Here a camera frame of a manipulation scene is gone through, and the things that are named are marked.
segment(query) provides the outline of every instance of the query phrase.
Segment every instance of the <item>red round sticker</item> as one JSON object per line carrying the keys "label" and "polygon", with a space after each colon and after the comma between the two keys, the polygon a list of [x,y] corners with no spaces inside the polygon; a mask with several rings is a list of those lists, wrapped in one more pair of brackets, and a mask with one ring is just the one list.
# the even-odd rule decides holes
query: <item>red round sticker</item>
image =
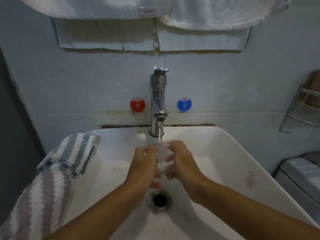
{"label": "red round sticker", "polygon": [[142,112],[146,107],[146,103],[143,101],[142,98],[134,97],[130,102],[130,108],[134,112]]}

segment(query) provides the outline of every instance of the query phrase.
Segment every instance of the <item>person's left hand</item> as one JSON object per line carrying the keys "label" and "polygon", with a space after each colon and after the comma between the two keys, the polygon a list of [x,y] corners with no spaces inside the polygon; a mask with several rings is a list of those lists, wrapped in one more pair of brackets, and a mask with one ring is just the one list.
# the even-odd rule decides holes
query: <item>person's left hand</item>
{"label": "person's left hand", "polygon": [[148,146],[147,149],[144,147],[137,147],[125,180],[125,183],[136,188],[138,193],[143,196],[141,202],[149,188],[162,188],[162,184],[160,182],[153,181],[154,177],[160,177],[160,175],[155,175],[156,152],[157,147],[154,145]]}

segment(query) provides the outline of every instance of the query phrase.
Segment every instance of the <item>person's right arm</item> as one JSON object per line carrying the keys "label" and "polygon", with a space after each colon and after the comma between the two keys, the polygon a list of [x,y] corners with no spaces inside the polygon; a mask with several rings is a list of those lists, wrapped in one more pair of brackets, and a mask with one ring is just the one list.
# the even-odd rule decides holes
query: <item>person's right arm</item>
{"label": "person's right arm", "polygon": [[250,239],[320,239],[320,229],[280,213],[202,174],[182,141],[171,141],[175,153],[175,175],[190,199],[210,210],[243,238]]}

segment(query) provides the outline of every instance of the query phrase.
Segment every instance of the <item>person's right hand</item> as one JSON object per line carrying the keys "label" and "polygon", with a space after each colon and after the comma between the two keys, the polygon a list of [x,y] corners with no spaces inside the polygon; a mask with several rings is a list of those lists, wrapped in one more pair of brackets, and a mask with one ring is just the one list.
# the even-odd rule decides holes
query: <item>person's right hand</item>
{"label": "person's right hand", "polygon": [[200,171],[191,152],[182,141],[170,141],[168,148],[174,152],[174,173],[166,175],[168,180],[178,178],[189,198],[198,203],[197,189],[207,180],[206,176]]}

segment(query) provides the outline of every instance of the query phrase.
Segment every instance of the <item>hand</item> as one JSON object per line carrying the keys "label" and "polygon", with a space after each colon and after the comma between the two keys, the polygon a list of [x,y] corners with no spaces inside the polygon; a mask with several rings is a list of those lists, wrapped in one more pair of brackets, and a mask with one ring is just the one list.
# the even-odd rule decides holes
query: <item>hand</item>
{"label": "hand", "polygon": [[133,187],[138,194],[138,206],[141,205],[144,195],[149,188],[161,189],[160,182],[153,181],[154,177],[159,178],[160,175],[155,176],[156,172],[156,151],[157,147],[154,145],[144,147],[137,147],[134,152],[125,184]]}
{"label": "hand", "polygon": [[178,178],[190,199],[198,203],[197,189],[207,180],[206,176],[200,171],[191,152],[182,141],[170,141],[168,148],[174,152],[175,173],[166,175],[167,178]]}

